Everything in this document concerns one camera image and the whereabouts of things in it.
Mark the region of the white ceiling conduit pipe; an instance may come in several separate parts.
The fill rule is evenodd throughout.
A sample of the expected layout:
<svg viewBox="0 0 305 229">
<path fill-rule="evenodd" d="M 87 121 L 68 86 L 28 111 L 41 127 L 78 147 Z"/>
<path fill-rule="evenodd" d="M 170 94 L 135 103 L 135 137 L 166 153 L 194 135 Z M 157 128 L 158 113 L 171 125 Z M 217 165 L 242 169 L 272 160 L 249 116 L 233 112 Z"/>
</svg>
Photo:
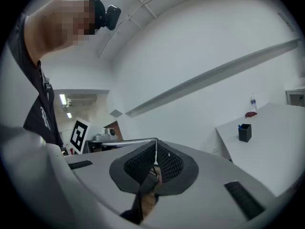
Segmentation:
<svg viewBox="0 0 305 229">
<path fill-rule="evenodd" d="M 154 13 L 154 11 L 149 7 L 149 3 L 153 0 L 138 0 L 141 4 L 130 14 L 128 14 L 125 19 L 123 21 L 121 21 L 119 24 L 116 25 L 116 28 L 109 34 L 106 42 L 104 43 L 104 45 L 102 46 L 102 48 L 99 48 L 99 46 L 97 47 L 97 58 L 100 58 L 102 53 L 104 52 L 107 44 L 109 43 L 109 41 L 111 40 L 111 38 L 113 37 L 113 35 L 118 31 L 118 29 L 124 25 L 127 21 L 131 21 L 132 23 L 134 23 L 138 28 L 140 28 L 140 30 L 144 30 L 144 28 L 133 19 L 133 15 L 137 12 L 138 9 L 140 8 L 145 8 L 148 13 L 153 17 L 153 19 L 158 19 L 158 16 Z"/>
</svg>

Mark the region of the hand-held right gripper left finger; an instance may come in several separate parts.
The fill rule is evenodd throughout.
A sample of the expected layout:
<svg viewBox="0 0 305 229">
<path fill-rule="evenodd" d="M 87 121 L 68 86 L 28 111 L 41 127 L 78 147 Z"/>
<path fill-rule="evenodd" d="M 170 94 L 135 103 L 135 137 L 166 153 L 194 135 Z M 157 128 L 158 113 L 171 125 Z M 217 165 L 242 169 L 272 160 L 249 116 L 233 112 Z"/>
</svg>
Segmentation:
<svg viewBox="0 0 305 229">
<path fill-rule="evenodd" d="M 148 139 L 65 159 L 80 183 L 110 211 L 145 216 L 153 207 L 154 199 L 147 199 L 157 184 L 155 152 L 156 140 Z"/>
</svg>

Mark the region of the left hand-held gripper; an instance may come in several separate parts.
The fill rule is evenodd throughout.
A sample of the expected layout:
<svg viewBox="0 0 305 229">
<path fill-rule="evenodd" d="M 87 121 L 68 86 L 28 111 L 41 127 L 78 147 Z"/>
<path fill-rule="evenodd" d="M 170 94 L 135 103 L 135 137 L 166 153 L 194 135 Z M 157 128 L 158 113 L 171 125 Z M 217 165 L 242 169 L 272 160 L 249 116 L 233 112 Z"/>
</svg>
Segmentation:
<svg viewBox="0 0 305 229">
<path fill-rule="evenodd" d="M 102 133 L 104 133 L 104 128 L 77 117 L 70 136 L 70 148 L 76 154 L 90 153 L 86 142 L 95 140 L 95 136 Z"/>
</svg>

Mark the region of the black square pad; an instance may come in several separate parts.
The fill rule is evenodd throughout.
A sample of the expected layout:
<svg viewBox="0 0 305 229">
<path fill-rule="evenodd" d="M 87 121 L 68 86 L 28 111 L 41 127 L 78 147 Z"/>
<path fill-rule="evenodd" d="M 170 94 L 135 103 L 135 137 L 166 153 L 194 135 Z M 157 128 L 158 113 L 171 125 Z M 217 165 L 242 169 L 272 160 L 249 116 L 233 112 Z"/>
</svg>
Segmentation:
<svg viewBox="0 0 305 229">
<path fill-rule="evenodd" d="M 238 129 L 239 140 L 248 143 L 252 137 L 251 124 L 242 124 L 242 129 Z"/>
</svg>

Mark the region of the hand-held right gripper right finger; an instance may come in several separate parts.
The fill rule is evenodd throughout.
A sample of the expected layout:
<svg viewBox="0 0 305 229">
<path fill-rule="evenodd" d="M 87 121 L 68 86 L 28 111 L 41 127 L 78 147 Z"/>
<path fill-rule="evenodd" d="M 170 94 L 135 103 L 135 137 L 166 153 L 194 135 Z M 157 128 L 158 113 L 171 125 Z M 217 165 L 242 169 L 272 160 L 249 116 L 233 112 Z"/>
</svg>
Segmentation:
<svg viewBox="0 0 305 229">
<path fill-rule="evenodd" d="M 264 208 L 275 200 L 261 182 L 229 160 L 187 146 L 167 144 L 189 156 L 199 167 L 194 183 L 183 193 L 161 196 L 143 226 L 239 226 L 247 221 L 225 188 L 238 181 Z"/>
</svg>

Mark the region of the grey wall trunking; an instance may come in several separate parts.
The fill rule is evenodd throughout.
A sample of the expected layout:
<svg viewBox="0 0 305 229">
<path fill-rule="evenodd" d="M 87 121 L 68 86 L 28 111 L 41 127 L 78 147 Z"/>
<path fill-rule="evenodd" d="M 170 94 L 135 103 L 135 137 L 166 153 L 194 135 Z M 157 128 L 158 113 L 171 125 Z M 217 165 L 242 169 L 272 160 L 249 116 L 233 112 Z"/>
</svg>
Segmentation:
<svg viewBox="0 0 305 229">
<path fill-rule="evenodd" d="M 268 48 L 264 48 L 233 61 L 227 62 L 214 69 L 208 70 L 207 72 L 204 72 L 184 83 L 179 84 L 178 86 L 133 108 L 125 114 L 130 118 L 134 118 L 157 107 L 173 102 L 181 97 L 203 89 L 209 85 L 215 84 L 235 74 L 253 68 L 291 50 L 294 50 L 298 47 L 298 43 L 300 41 L 300 38 L 293 39 L 288 42 L 270 46 Z"/>
</svg>

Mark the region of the brown wooden door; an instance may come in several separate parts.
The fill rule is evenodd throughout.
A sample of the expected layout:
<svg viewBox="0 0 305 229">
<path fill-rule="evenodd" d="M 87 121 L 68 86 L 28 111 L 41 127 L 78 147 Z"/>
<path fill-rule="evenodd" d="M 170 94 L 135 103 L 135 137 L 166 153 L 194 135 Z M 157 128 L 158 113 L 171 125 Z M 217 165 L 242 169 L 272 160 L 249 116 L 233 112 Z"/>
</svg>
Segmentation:
<svg viewBox="0 0 305 229">
<path fill-rule="evenodd" d="M 119 128 L 119 124 L 118 124 L 117 121 L 112 122 L 112 123 L 106 125 L 104 128 L 105 129 L 107 129 L 107 128 L 114 129 L 118 139 L 121 140 L 121 141 L 123 140 L 123 137 L 122 137 L 122 134 L 121 134 L 121 131 L 120 131 L 120 128 Z"/>
</svg>

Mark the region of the black shirt white print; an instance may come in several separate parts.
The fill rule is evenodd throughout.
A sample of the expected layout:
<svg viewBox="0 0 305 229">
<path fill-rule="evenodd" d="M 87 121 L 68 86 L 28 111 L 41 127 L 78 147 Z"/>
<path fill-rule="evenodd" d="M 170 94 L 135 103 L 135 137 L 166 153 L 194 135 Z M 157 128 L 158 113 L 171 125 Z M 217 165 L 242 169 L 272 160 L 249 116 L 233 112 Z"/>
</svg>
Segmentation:
<svg viewBox="0 0 305 229">
<path fill-rule="evenodd" d="M 27 16 L 21 14 L 8 37 L 10 51 L 29 82 L 38 91 L 23 128 L 40 135 L 47 143 L 63 147 L 54 112 L 54 91 L 49 78 L 41 70 L 41 62 L 33 63 L 24 40 Z"/>
</svg>

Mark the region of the black metal-framed cart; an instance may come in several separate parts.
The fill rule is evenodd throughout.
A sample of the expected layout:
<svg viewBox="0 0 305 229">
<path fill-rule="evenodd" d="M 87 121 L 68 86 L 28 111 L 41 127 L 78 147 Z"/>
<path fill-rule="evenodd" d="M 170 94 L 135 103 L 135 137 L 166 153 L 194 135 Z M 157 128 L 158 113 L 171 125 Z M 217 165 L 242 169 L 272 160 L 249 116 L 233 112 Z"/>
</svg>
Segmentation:
<svg viewBox="0 0 305 229">
<path fill-rule="evenodd" d="M 153 141 L 155 142 L 155 144 L 157 144 L 159 139 L 153 137 L 153 138 L 134 139 L 134 140 L 111 140 L 111 141 L 88 140 L 85 141 L 84 153 L 109 151 L 112 149 L 118 149 L 125 146 L 130 146 L 133 144 L 141 144 L 150 141 Z"/>
</svg>

